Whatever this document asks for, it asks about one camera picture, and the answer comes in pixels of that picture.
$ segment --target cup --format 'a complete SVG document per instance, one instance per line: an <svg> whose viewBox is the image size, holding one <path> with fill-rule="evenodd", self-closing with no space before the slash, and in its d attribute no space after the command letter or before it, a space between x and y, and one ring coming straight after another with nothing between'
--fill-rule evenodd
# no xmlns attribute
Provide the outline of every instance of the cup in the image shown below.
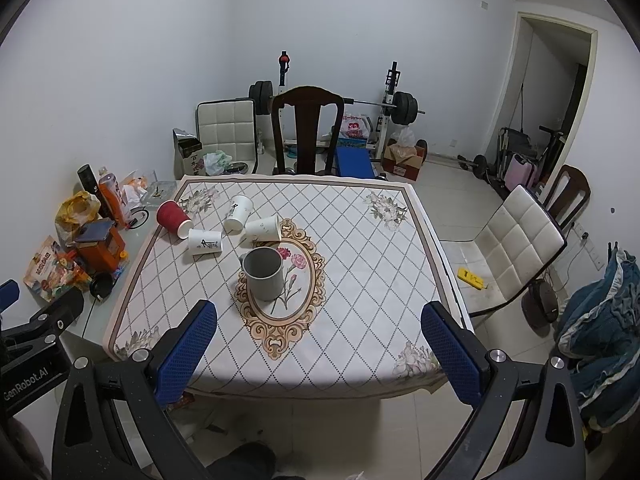
<svg viewBox="0 0 640 480"><path fill-rule="evenodd" d="M254 298L275 300L284 290L282 256L272 247L256 247L239 256L246 285Z"/></svg>
<svg viewBox="0 0 640 480"><path fill-rule="evenodd" d="M231 199L231 207L222 221L222 225L227 231L240 231L253 210L254 203L250 198L236 195Z"/></svg>
<svg viewBox="0 0 640 480"><path fill-rule="evenodd" d="M247 222L244 226L244 236L252 242L281 242L280 215Z"/></svg>
<svg viewBox="0 0 640 480"><path fill-rule="evenodd" d="M222 250L222 232L189 230L187 241L191 254L219 253Z"/></svg>
<svg viewBox="0 0 640 480"><path fill-rule="evenodd" d="M167 231L177 235L182 240L186 240L189 236L189 230L193 229L193 221L175 200L162 202L156 213L156 220Z"/></svg>

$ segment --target yellow tag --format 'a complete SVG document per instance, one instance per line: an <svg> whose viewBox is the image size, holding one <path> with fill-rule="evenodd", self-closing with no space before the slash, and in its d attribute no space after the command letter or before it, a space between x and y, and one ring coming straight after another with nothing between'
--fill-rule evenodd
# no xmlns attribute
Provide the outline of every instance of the yellow tag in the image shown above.
<svg viewBox="0 0 640 480"><path fill-rule="evenodd" d="M460 267L458 269L458 277L463 282L468 283L478 290L482 290L482 288L484 288L484 281L482 280L482 278L480 278L480 276L476 276L468 269L465 269L465 267Z"/></svg>

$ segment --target dark wooden chair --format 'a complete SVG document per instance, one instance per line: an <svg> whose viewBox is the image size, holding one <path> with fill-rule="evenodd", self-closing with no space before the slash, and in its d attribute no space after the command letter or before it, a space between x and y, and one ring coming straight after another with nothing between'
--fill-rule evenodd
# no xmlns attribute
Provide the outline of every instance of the dark wooden chair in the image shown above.
<svg viewBox="0 0 640 480"><path fill-rule="evenodd" d="M338 112L335 116L335 124L332 127L324 171L316 173L316 140L318 138L320 108L331 104L337 106ZM273 98L271 124L273 125L273 140L276 148L276 168L279 174L285 173L285 166L278 111L284 108L285 105L293 106L296 115L296 142L298 145L296 173L331 174L334 166L335 145L338 142L338 134L340 133L340 125L344 115L344 100L339 95L316 86L299 86Z"/></svg>
<svg viewBox="0 0 640 480"><path fill-rule="evenodd" d="M554 193L556 192L558 183L564 174L569 177L569 182L564 186L564 189L560 192L558 198L556 198L553 203L550 203ZM571 220L578 214L578 211L580 211L582 206L587 203L587 200L591 196L591 188L589 187L589 183L587 182L587 178L584 176L584 173L578 170L578 168L565 164L560 168L560 173L558 173L556 181L553 186L551 186L551 190L549 190L549 194L546 196L543 206L549 214L558 221L581 191L584 192L584 197L582 197L582 200L578 202L578 205L576 205L576 207L574 207L574 209L562 221L560 224L561 229L564 229L569 225L569 222L571 222Z"/></svg>

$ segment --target ceiling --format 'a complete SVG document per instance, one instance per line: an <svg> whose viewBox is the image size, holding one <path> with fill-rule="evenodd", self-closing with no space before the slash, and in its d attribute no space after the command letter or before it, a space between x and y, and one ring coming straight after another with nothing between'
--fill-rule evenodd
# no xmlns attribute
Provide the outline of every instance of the ceiling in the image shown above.
<svg viewBox="0 0 640 480"><path fill-rule="evenodd" d="M559 23L545 22L526 18L535 33L554 52L563 56L567 61L589 63L591 35L576 28L566 27Z"/></svg>

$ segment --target chair back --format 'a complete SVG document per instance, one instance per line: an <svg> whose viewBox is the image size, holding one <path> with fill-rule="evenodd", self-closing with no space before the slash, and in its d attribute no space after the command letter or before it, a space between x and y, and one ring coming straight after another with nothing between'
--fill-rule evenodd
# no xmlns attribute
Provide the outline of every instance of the chair back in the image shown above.
<svg viewBox="0 0 640 480"><path fill-rule="evenodd" d="M558 224L518 186L474 240L506 303L513 301L566 247Z"/></svg>
<svg viewBox="0 0 640 480"><path fill-rule="evenodd" d="M273 126L273 140L276 148L276 164L279 174L285 172L284 146L282 131L280 129L280 116L278 111L285 105L294 107L296 115L296 143L298 147L298 174L316 174L316 142L318 140L318 121L320 120L320 108L334 104L338 111L335 123L332 127L329 151L324 165L324 173L331 174L334 166L335 145L338 142L340 125L344 115L344 100L337 94L333 94L316 86L299 86L273 98L271 106L271 124Z"/></svg>
<svg viewBox="0 0 640 480"><path fill-rule="evenodd" d="M560 179L565 174L569 177L569 181L566 183L566 186L564 186L554 202L550 204L554 193L558 188ZM559 222L567 208L575 201L576 197L580 195L581 192L584 193L584 196L574 209L566 216L566 218L562 220L562 223L560 224L561 229L564 229L569 225L569 222L577 215L578 211L580 211L582 206L587 203L587 200L591 196L591 188L589 187L589 183L587 182L587 178L584 176L584 173L578 170L578 168L565 164L560 168L560 173L558 173L556 181L553 186L551 186L551 190L549 190L549 194L545 198L543 203L544 207L549 211L549 214Z"/></svg>
<svg viewBox="0 0 640 480"><path fill-rule="evenodd" d="M232 162L254 162L258 167L254 101L230 99L200 103L196 107L196 132L206 153L222 150Z"/></svg>

